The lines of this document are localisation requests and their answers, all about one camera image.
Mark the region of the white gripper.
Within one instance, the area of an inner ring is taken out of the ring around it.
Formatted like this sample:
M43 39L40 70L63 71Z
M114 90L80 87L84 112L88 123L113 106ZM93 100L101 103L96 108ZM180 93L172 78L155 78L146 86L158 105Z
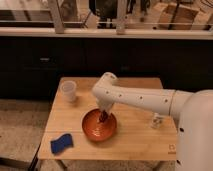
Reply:
M106 113L109 113L111 108L113 107L113 103L102 100L98 100L97 105L101 112L105 111Z

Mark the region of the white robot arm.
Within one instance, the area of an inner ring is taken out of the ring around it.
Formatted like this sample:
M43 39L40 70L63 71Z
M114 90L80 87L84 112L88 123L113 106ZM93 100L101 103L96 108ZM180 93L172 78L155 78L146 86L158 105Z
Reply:
M92 93L101 110L121 103L177 119L175 171L213 171L213 90L129 88L118 86L117 80L105 72L94 84Z

